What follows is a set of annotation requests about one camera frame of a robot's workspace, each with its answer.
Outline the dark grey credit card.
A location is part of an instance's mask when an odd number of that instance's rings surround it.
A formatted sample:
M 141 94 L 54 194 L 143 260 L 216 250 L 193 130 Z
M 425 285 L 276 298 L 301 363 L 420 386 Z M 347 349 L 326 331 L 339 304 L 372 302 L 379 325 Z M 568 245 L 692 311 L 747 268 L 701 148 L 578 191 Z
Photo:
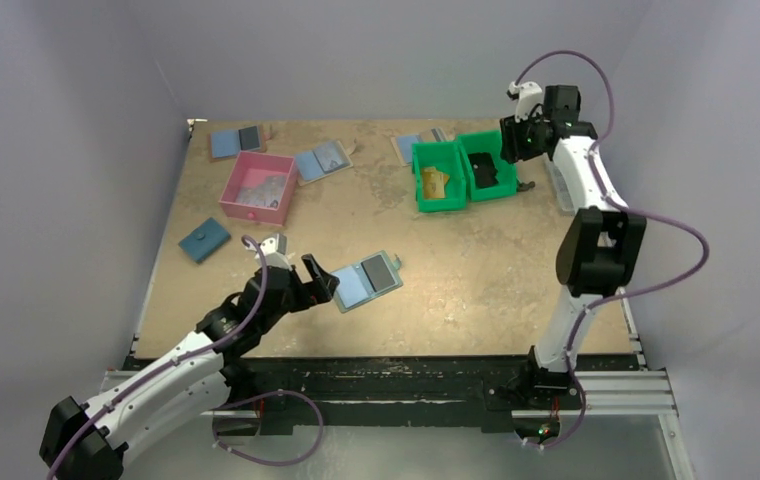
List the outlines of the dark grey credit card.
M 475 152 L 468 155 L 469 165 L 472 170 L 474 184 L 477 189 L 485 189 L 496 186 L 497 167 L 493 157 L 488 152 Z

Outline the orange and white credit card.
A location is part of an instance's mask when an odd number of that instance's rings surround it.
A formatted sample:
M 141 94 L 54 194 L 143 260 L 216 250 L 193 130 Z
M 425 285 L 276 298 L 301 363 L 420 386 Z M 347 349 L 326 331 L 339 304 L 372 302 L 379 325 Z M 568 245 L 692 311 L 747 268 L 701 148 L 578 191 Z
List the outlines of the orange and white credit card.
M 423 197 L 428 200 L 445 199 L 446 187 L 450 176 L 436 167 L 426 167 L 420 170 Z

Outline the green card holder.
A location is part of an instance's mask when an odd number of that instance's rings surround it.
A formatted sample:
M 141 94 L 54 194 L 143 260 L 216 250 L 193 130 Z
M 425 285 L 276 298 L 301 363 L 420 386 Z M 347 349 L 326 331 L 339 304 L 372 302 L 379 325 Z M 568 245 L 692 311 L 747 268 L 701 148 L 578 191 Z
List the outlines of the green card holder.
M 333 299 L 339 311 L 347 313 L 400 288 L 404 284 L 399 274 L 401 266 L 398 255 L 381 250 L 334 270 L 332 275 L 339 285 Z

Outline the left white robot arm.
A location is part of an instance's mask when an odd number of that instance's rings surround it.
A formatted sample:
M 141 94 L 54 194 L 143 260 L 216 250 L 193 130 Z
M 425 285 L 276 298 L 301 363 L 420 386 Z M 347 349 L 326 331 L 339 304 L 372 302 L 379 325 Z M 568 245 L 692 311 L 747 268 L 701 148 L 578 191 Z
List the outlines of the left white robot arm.
M 301 258 L 310 279 L 278 252 L 260 255 L 242 290 L 207 312 L 171 351 L 114 389 L 52 409 L 39 447 L 50 479 L 118 479 L 158 439 L 213 409 L 264 406 L 290 391 L 261 392 L 240 364 L 284 316 L 333 300 L 340 280 L 313 255 Z

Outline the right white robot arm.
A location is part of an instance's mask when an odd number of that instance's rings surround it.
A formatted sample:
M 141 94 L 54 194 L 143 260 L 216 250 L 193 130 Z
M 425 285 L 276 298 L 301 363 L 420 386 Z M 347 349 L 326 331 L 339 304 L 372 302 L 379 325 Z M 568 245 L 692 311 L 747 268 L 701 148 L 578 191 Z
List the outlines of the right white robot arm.
M 562 175 L 574 211 L 556 255 L 561 290 L 552 318 L 518 376 L 499 390 L 540 407 L 578 388 L 572 376 L 578 349 L 598 307 L 631 280 L 647 221 L 612 206 L 619 196 L 601 163 L 589 157 L 599 135 L 579 118 L 578 87 L 516 81 L 507 95 L 516 106 L 499 122 L 502 159 L 546 156 Z

